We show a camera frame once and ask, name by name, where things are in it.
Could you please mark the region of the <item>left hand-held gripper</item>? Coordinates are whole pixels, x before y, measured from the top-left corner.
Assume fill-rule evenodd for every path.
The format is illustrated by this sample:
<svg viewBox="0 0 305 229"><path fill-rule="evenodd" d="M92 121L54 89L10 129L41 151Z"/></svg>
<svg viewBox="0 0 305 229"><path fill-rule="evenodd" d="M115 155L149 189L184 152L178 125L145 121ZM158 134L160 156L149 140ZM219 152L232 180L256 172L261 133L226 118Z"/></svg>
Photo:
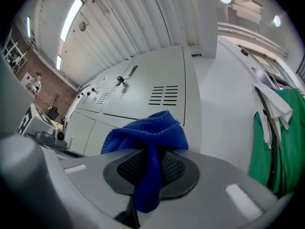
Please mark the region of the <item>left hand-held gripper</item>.
<svg viewBox="0 0 305 229"><path fill-rule="evenodd" d="M18 128L18 134L28 136L41 145L68 149L65 133L59 130L46 114L34 104L28 108Z"/></svg>

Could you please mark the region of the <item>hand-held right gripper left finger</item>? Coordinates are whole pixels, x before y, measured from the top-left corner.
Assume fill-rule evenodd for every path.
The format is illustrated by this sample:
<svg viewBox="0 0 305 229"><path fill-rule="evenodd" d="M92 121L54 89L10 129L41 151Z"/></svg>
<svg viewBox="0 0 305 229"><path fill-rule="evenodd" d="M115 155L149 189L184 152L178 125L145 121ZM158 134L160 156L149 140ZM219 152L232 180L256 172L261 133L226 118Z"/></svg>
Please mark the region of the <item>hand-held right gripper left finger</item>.
<svg viewBox="0 0 305 229"><path fill-rule="evenodd" d="M59 160L43 149L42 219L55 229L139 229L134 187L117 172L138 153L125 149Z"/></svg>

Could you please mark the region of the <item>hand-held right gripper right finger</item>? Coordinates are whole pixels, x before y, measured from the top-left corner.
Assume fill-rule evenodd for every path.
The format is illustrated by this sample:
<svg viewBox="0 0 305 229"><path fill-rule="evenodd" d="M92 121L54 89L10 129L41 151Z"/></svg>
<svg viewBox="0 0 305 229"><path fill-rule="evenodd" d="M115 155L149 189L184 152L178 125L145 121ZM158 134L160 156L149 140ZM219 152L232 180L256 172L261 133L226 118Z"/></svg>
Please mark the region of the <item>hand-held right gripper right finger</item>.
<svg viewBox="0 0 305 229"><path fill-rule="evenodd" d="M157 209L139 213L140 229L237 229L247 223L248 212L242 212L243 196L226 188L239 186L245 194L266 212L277 197L265 186L227 161L199 153L178 150L199 168L196 186L184 197L160 202Z"/></svg>

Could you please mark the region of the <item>blue cloth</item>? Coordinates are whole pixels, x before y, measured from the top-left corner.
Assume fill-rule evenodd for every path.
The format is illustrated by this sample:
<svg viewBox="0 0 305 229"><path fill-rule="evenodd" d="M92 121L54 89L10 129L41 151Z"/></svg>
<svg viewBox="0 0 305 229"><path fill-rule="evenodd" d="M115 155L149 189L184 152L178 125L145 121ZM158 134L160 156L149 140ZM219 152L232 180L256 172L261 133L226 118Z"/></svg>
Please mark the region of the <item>blue cloth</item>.
<svg viewBox="0 0 305 229"><path fill-rule="evenodd" d="M162 175L158 148L167 147L189 149L183 128L167 110L113 129L105 138L101 154L127 148L148 151L147 171L135 186L135 206L139 212L149 213L159 204Z"/></svg>

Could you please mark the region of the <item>grey metal locker cabinet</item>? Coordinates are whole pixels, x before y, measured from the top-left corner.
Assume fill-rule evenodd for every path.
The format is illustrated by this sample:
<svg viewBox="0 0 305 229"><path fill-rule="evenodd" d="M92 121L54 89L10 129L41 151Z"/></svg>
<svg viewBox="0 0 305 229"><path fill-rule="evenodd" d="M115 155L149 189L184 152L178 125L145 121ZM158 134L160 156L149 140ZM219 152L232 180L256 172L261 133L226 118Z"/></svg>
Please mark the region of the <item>grey metal locker cabinet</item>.
<svg viewBox="0 0 305 229"><path fill-rule="evenodd" d="M116 87L117 77L127 84ZM144 53L100 73L79 95L68 121L68 148L85 155L93 126L121 128L160 111L179 121L189 149L201 148L201 104L193 60L187 46Z"/></svg>

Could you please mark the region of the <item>potted bare plant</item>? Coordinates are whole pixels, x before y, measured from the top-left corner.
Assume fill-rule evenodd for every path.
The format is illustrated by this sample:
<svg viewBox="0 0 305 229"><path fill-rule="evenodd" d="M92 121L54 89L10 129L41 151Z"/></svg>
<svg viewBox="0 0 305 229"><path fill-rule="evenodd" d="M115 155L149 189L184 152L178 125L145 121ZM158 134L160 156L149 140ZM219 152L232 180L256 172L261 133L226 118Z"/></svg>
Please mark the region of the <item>potted bare plant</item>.
<svg viewBox="0 0 305 229"><path fill-rule="evenodd" d="M54 121L54 120L58 117L58 115L59 115L59 113L58 113L58 107L55 106L55 104L56 104L56 102L57 102L57 100L58 100L59 97L60 97L60 95L59 95L59 94L56 94L52 106L48 108L47 116L48 116L48 118L50 118L50 119L53 120L53 121Z"/></svg>

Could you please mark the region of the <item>black clothes rack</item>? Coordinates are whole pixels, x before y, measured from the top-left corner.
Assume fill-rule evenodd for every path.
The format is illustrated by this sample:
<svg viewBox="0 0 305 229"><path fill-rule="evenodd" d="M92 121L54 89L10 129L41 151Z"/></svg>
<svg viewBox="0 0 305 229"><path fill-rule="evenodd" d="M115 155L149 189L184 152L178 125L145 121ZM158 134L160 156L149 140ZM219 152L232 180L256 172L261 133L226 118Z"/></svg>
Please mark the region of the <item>black clothes rack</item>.
<svg viewBox="0 0 305 229"><path fill-rule="evenodd" d="M270 125L274 125L274 121L271 120L270 113L267 112L265 115L267 116L268 123ZM284 174L281 156L282 141L275 136L275 130L273 127L271 127L271 138L271 144L267 144L268 148L270 149L270 162L266 185L271 190L274 190L276 185L278 185L276 194L281 195L283 193L282 175Z"/></svg>

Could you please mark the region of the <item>green jacket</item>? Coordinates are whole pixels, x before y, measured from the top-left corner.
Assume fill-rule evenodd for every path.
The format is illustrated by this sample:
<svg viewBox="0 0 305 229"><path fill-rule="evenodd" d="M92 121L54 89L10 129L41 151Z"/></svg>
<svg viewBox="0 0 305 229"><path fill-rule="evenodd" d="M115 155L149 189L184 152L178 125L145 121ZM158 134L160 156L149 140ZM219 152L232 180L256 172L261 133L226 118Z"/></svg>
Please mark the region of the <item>green jacket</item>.
<svg viewBox="0 0 305 229"><path fill-rule="evenodd" d="M276 194L278 185L271 190L278 197L293 192L301 177L305 175L305 98L299 90L288 88L274 90L292 108L293 113L289 121L289 129L281 127L281 156L284 174L283 193ZM270 149L264 142L261 120L258 112L254 116L254 140L251 163L248 174L262 185L266 186L270 162Z"/></svg>

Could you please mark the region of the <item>white shirt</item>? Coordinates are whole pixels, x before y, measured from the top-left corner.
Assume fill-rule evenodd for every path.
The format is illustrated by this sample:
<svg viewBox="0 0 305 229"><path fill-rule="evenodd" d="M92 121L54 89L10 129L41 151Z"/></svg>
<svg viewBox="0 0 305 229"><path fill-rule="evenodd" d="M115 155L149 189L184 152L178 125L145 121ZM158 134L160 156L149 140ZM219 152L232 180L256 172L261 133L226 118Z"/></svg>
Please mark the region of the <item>white shirt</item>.
<svg viewBox="0 0 305 229"><path fill-rule="evenodd" d="M262 83L254 83L253 98L255 107L259 113L262 123L264 141L271 144L271 127L274 128L275 136L281 139L281 127L289 129L289 121L292 117L293 110L290 105L280 97L274 90ZM269 112L274 125L268 123L265 113Z"/></svg>

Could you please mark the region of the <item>pile of white boxes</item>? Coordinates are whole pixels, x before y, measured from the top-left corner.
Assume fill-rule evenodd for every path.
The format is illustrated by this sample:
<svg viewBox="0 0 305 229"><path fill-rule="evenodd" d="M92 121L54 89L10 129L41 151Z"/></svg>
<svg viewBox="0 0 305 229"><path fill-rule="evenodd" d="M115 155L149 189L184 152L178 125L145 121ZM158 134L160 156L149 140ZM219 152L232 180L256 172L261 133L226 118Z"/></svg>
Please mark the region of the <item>pile of white boxes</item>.
<svg viewBox="0 0 305 229"><path fill-rule="evenodd" d="M256 0L234 0L232 9L238 18L261 24L263 5Z"/></svg>

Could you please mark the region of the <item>dark blue wall poster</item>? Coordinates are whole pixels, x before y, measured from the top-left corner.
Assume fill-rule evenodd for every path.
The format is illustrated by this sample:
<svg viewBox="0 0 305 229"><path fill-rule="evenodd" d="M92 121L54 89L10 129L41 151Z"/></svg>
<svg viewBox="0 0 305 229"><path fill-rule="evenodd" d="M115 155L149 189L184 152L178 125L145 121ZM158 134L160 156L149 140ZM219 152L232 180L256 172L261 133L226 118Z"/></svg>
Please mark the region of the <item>dark blue wall poster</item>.
<svg viewBox="0 0 305 229"><path fill-rule="evenodd" d="M253 72L255 73L255 75L258 77L258 79L260 80L261 83L272 87L272 85L270 84L267 75L260 69L257 68L251 68L253 70Z"/></svg>

